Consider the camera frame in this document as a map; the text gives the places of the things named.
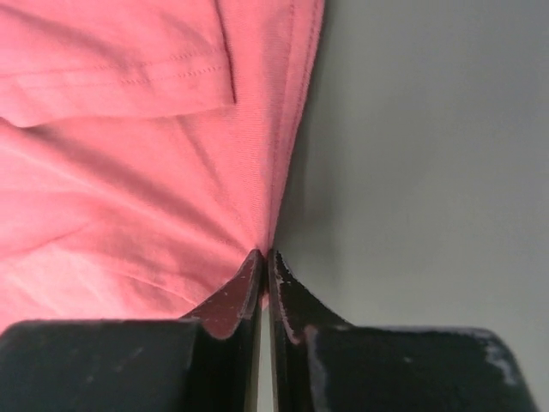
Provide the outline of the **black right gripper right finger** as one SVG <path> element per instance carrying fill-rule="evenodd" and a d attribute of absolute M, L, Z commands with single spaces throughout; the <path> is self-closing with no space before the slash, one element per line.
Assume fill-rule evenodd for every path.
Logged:
<path fill-rule="evenodd" d="M 493 332 L 347 322 L 268 255 L 278 411 L 533 411 L 515 356 Z"/>

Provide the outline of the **coral red t shirt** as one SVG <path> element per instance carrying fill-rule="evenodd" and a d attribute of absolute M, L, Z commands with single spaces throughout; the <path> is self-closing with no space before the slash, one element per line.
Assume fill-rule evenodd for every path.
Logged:
<path fill-rule="evenodd" d="M 323 10 L 2 2 L 2 327 L 175 318 L 266 251 Z"/>

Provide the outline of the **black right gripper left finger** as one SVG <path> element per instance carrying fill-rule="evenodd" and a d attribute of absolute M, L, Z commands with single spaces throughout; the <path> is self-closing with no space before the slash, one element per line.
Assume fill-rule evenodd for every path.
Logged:
<path fill-rule="evenodd" d="M 23 321 L 1 335 L 4 411 L 253 411 L 262 254 L 169 320 Z"/>

